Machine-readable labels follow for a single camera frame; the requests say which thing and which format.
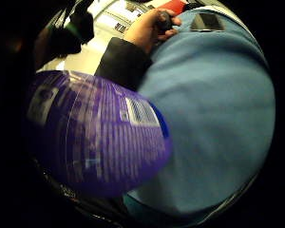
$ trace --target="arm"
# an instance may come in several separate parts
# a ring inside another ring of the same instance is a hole
[[[149,53],[154,44],[177,34],[175,29],[159,30],[157,22],[162,20],[162,11],[170,14],[174,25],[181,24],[181,20],[174,17],[175,12],[172,10],[150,10],[131,25],[123,40],[111,39],[95,75],[131,90],[137,90],[144,73],[152,65]]]

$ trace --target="hand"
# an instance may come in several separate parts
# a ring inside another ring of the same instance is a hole
[[[181,25],[181,19],[175,17],[176,13],[170,9],[152,9],[139,17],[124,35],[124,40],[141,48],[146,54],[150,53],[158,41],[166,41],[178,33],[176,29],[160,31],[157,22],[162,20],[161,12],[166,11],[172,17],[174,26]]]

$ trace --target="fingers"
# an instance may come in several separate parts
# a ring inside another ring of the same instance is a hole
[[[176,29],[167,30],[163,35],[159,35],[158,36],[158,40],[166,41],[167,39],[169,39],[170,37],[176,35],[177,33],[178,33],[178,31]]]
[[[172,20],[172,24],[174,26],[180,26],[181,25],[181,19],[179,17],[173,17],[173,18],[171,18],[171,20]]]

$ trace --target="black jacket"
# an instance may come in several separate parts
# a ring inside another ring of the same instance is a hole
[[[135,91],[151,65],[151,59],[141,48],[113,37],[98,65],[95,76],[106,78]]]

